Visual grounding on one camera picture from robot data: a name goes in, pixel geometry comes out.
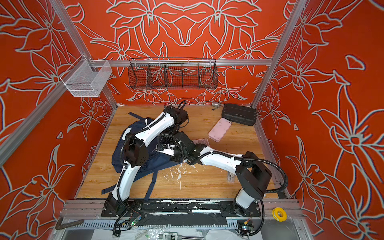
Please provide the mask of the navy blue backpack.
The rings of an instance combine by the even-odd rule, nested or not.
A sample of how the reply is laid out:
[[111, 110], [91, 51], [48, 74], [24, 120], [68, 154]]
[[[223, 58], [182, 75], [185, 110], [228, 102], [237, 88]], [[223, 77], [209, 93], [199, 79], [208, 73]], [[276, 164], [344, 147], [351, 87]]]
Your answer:
[[166, 118], [163, 113], [156, 119], [143, 118], [132, 112], [129, 115], [138, 120], [123, 131], [112, 155], [112, 165], [120, 173], [118, 182], [102, 190], [102, 194], [111, 193], [115, 200], [125, 201], [130, 197], [133, 183], [152, 174], [152, 181], [144, 197], [147, 201], [159, 171], [181, 163], [173, 162], [171, 156], [156, 151], [157, 134], [152, 131], [154, 125], [159, 125]]

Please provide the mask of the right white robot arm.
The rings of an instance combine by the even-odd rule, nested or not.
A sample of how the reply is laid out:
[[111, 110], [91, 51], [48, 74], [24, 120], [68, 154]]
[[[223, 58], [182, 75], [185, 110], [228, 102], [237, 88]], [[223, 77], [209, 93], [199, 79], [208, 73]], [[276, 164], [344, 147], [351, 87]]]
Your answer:
[[[239, 216], [248, 215], [252, 203], [261, 202], [265, 194], [282, 192], [288, 187], [288, 176], [277, 164], [260, 159], [249, 151], [244, 155], [232, 155], [204, 144], [195, 144], [184, 132], [176, 135], [161, 133], [157, 137], [157, 151], [171, 156], [172, 160], [183, 161], [191, 166], [207, 165], [234, 174], [241, 184], [241, 190], [237, 193], [230, 212]], [[268, 166], [276, 169], [283, 177], [283, 183], [277, 189], [267, 189], [273, 176]]]

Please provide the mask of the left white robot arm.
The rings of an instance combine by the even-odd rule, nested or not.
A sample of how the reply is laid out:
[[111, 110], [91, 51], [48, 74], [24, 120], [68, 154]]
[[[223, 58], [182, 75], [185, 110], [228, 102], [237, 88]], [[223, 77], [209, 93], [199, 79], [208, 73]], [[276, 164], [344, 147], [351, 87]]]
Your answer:
[[135, 115], [138, 121], [124, 130], [112, 156], [112, 165], [121, 175], [115, 185], [102, 190], [102, 194], [108, 194], [102, 217], [139, 212], [142, 202], [129, 202], [133, 183], [153, 176], [144, 197], [148, 201], [158, 172], [188, 160], [194, 143], [180, 132], [189, 123], [185, 105], [186, 101], [182, 101], [178, 107], [165, 106], [156, 119]]

